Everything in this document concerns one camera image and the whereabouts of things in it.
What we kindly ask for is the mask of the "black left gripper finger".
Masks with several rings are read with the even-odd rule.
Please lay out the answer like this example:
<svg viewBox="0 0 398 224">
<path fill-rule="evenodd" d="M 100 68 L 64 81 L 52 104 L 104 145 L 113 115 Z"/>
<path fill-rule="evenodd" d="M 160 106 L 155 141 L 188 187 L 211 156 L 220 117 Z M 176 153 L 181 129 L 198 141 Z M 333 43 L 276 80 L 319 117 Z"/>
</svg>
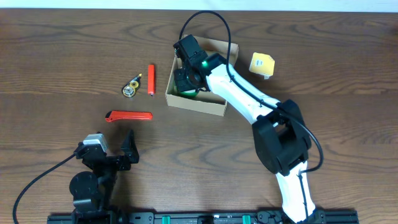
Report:
<svg viewBox="0 0 398 224">
<path fill-rule="evenodd" d="M 137 164 L 139 162 L 139 153 L 134 139 L 134 131 L 130 129 L 124 139 L 121 150 L 124 152 L 124 157 L 129 160 L 130 164 Z"/>
<path fill-rule="evenodd" d="M 86 145 L 83 142 L 78 143 L 77 152 L 87 152 L 90 149 L 90 145 Z"/>
</svg>

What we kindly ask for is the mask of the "green tape roll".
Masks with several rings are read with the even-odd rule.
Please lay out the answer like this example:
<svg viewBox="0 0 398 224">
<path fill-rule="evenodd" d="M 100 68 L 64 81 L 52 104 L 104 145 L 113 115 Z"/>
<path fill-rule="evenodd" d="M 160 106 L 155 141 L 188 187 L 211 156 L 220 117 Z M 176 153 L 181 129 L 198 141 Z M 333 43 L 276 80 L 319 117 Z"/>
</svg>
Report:
<svg viewBox="0 0 398 224">
<path fill-rule="evenodd" d="M 198 92 L 196 90 L 179 91 L 178 94 L 182 97 L 194 98 L 197 96 Z"/>
</svg>

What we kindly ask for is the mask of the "brown cardboard box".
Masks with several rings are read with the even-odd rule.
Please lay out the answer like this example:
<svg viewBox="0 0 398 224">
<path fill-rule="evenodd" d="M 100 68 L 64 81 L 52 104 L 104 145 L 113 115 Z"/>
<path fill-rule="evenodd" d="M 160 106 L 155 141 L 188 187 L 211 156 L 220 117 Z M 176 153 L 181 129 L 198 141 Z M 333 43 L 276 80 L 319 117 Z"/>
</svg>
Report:
<svg viewBox="0 0 398 224">
<path fill-rule="evenodd" d="M 206 65 L 209 70 L 209 74 L 219 65 L 224 67 L 227 57 L 229 57 L 229 63 L 232 66 L 236 63 L 239 52 L 238 44 L 229 44 L 228 42 L 206 39 L 203 37 L 194 36 L 194 38 L 196 38 L 200 47 L 208 54 L 208 57 L 202 62 L 202 64 Z M 173 71 L 181 68 L 182 65 L 182 60 L 175 54 L 169 82 L 165 92 L 167 104 L 169 106 L 186 110 L 223 116 L 228 103 L 222 97 L 212 93 L 210 88 L 209 91 L 199 91 L 197 96 L 194 98 L 182 97 L 178 94 L 175 87 Z"/>
</svg>

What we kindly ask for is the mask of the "red stapler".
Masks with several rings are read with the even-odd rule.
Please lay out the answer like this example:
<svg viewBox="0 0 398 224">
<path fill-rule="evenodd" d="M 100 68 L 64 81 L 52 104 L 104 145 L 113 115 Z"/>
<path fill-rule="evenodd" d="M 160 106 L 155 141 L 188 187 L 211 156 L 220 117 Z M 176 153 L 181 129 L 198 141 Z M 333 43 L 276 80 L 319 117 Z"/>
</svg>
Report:
<svg viewBox="0 0 398 224">
<path fill-rule="evenodd" d="M 155 65 L 148 65 L 147 78 L 148 78 L 147 93 L 150 96 L 154 96 L 155 95 Z"/>
</svg>

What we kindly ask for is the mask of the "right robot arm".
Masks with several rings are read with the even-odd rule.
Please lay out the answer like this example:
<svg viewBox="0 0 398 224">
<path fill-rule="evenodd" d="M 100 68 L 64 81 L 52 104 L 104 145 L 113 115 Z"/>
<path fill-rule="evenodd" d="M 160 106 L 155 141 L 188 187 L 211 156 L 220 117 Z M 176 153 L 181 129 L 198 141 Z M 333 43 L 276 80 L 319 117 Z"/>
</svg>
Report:
<svg viewBox="0 0 398 224">
<path fill-rule="evenodd" d="M 241 113 L 252 127 L 258 158 L 277 177 L 284 213 L 295 223 L 309 221 L 315 204 L 307 183 L 308 150 L 317 140 L 299 106 L 258 90 L 218 53 L 176 59 L 180 62 L 174 70 L 177 90 L 210 91 Z"/>
</svg>

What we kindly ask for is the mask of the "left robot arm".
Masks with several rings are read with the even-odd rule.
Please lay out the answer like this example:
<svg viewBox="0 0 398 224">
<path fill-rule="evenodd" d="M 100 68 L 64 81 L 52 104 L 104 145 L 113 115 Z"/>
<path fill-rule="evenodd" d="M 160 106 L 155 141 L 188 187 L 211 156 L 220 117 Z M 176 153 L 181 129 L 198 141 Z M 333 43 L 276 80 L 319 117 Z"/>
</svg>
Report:
<svg viewBox="0 0 398 224">
<path fill-rule="evenodd" d="M 73 195 L 73 217 L 77 223 L 123 223 L 126 216 L 115 205 L 111 196 L 119 171 L 130 170 L 139 161 L 136 144 L 123 142 L 121 156 L 108 156 L 100 144 L 80 142 L 73 152 L 77 159 L 90 168 L 75 175 L 69 185 Z"/>
</svg>

